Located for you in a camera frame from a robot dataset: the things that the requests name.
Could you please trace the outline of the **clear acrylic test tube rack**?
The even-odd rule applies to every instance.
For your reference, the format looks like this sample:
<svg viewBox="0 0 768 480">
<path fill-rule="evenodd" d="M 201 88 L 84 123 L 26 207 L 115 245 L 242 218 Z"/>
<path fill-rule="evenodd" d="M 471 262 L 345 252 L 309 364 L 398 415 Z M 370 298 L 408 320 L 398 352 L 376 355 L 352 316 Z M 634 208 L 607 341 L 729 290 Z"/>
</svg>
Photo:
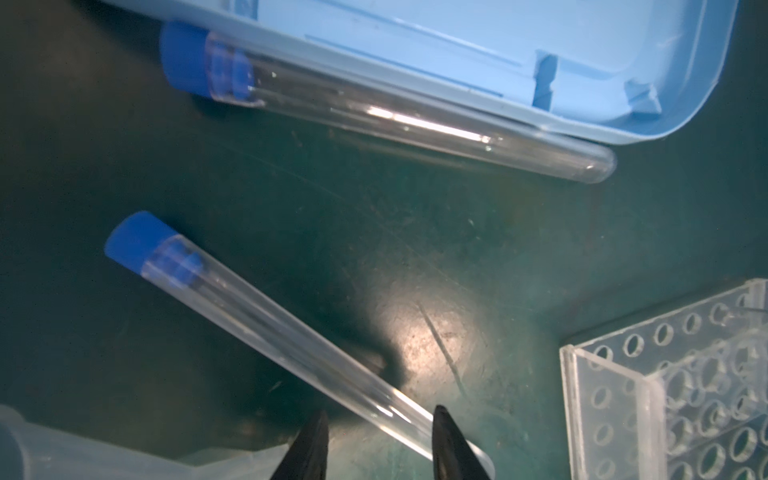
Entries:
<svg viewBox="0 0 768 480">
<path fill-rule="evenodd" d="M 559 352 L 575 479 L 767 475 L 767 283 Z"/>
</svg>

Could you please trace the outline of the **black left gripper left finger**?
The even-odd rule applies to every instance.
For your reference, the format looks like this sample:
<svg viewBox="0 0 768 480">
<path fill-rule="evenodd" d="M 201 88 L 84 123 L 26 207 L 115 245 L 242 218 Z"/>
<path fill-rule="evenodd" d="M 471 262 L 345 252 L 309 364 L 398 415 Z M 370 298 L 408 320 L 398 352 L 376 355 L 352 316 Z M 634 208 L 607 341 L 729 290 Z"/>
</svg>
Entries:
<svg viewBox="0 0 768 480">
<path fill-rule="evenodd" d="M 318 410 L 303 425 L 270 479 L 325 480 L 328 446 L 328 417 Z"/>
</svg>

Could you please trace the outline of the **test tube blue cap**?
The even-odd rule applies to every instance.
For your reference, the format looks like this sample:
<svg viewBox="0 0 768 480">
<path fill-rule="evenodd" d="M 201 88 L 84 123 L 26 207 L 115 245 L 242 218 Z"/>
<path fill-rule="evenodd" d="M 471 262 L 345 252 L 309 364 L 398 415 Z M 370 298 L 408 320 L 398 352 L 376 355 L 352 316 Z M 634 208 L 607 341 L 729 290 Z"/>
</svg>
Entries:
<svg viewBox="0 0 768 480">
<path fill-rule="evenodd" d="M 220 103 L 586 184 L 604 181 L 617 164 L 594 143 L 343 80 L 181 22 L 163 24 L 159 52 L 171 86 Z"/>
<path fill-rule="evenodd" d="M 109 235 L 104 252 L 380 431 L 433 460 L 434 411 L 428 412 L 389 385 L 153 214 L 140 211 L 123 220 Z M 490 479 L 494 478 L 490 457 L 467 442 Z"/>
</svg>

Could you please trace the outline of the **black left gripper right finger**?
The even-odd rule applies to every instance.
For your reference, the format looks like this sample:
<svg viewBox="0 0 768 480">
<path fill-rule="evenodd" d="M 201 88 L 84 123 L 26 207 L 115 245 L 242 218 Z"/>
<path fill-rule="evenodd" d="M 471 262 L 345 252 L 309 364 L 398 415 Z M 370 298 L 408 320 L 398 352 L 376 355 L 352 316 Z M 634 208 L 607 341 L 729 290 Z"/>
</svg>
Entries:
<svg viewBox="0 0 768 480">
<path fill-rule="evenodd" d="M 448 409 L 433 413 L 431 445 L 435 480 L 490 480 Z"/>
</svg>

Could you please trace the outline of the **light blue plastic lid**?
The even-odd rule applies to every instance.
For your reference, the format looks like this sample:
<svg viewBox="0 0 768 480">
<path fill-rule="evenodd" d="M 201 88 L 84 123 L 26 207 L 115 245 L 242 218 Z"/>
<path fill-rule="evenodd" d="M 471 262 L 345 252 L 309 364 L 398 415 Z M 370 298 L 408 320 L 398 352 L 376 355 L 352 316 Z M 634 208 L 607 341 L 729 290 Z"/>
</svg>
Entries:
<svg viewBox="0 0 768 480">
<path fill-rule="evenodd" d="M 278 59 L 559 134 L 627 145 L 718 83 L 734 1 L 126 1 Z"/>
</svg>

